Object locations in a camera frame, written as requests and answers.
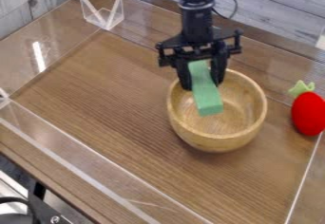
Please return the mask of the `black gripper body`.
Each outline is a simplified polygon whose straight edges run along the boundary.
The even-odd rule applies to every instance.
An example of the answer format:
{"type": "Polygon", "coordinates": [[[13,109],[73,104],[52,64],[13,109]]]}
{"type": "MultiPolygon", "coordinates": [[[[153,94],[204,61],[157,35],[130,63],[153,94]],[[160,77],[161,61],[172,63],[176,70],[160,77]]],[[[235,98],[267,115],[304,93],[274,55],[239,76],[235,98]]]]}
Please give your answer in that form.
{"type": "Polygon", "coordinates": [[[181,30],[171,38],[156,43],[159,66],[175,67],[184,60],[197,61],[217,56],[229,58],[240,53],[240,29],[212,25],[212,3],[179,3],[181,30]]]}

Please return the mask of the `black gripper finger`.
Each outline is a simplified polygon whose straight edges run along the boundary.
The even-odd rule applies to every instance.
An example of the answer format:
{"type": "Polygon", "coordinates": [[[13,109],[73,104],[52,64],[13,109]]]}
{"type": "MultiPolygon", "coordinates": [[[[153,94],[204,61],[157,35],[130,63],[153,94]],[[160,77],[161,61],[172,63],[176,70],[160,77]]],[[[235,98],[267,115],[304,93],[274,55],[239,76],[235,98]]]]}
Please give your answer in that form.
{"type": "Polygon", "coordinates": [[[176,74],[183,90],[191,90],[191,76],[187,67],[187,61],[179,59],[175,62],[176,74]]]}
{"type": "Polygon", "coordinates": [[[225,48],[217,50],[211,60],[211,78],[215,85],[223,82],[227,68],[228,52],[225,48]]]}

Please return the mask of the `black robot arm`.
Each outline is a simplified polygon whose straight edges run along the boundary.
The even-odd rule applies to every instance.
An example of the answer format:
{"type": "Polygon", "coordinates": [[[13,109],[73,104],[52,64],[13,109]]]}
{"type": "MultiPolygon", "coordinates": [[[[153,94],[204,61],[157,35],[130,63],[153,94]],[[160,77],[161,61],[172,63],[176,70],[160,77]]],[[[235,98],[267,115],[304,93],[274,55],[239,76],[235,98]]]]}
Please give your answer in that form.
{"type": "Polygon", "coordinates": [[[209,79],[215,85],[223,83],[227,60],[241,52],[239,29],[217,28],[212,25],[213,0],[179,0],[180,32],[156,43],[159,66],[171,66],[176,70],[184,90],[192,89],[188,65],[208,60],[209,79]]]}

